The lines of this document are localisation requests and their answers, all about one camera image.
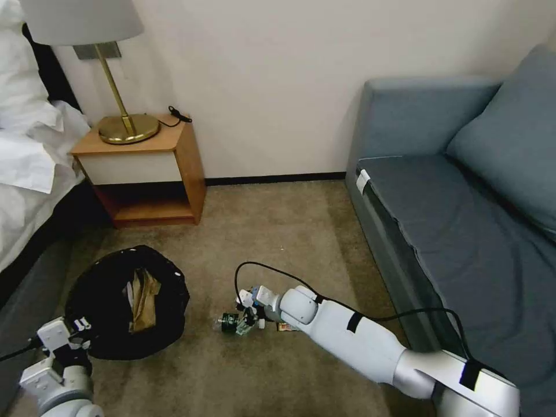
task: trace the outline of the wall plate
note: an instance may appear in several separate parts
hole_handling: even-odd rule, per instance
[[[116,42],[99,43],[100,50],[105,58],[121,58],[122,54]],[[94,45],[76,45],[74,46],[77,58],[82,61],[98,59],[94,50]]]

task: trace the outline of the carpet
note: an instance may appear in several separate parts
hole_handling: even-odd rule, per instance
[[[62,301],[94,260],[138,244],[157,249],[185,274],[191,293],[186,328],[180,340],[147,359],[93,359],[94,399],[106,416],[434,415],[428,401],[365,380],[300,332],[269,325],[238,337],[211,328],[219,314],[233,312],[233,273],[246,260],[293,273],[366,314],[393,314],[342,181],[211,187],[199,226],[81,232]],[[240,286],[255,284],[275,291],[296,285],[246,266]],[[398,322],[387,327],[407,344]],[[9,413],[33,415],[27,395]]]

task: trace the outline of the black trash bag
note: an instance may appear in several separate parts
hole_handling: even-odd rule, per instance
[[[127,285],[137,272],[148,272],[160,288],[154,297],[156,324],[132,332]],[[85,317],[91,324],[91,356],[134,360],[152,355],[180,338],[188,301],[183,273],[160,253],[141,245],[106,255],[83,273],[69,294],[65,316],[69,320]]]

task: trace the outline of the sofa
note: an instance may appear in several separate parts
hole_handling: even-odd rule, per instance
[[[505,81],[368,81],[346,172],[396,311],[444,307],[473,356],[556,415],[556,54]],[[464,356],[453,319],[401,320],[411,348]]]

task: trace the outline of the black tape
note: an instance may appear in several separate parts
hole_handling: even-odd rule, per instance
[[[357,330],[357,325],[359,325],[359,322],[361,321],[362,318],[363,315],[361,313],[354,312],[352,318],[349,319],[349,323],[347,324],[347,329],[350,332],[355,333],[355,330]]]
[[[462,376],[459,379],[459,383],[470,390],[475,391],[475,385],[477,384],[477,378],[481,372],[482,364],[474,360],[468,360],[463,367]]]

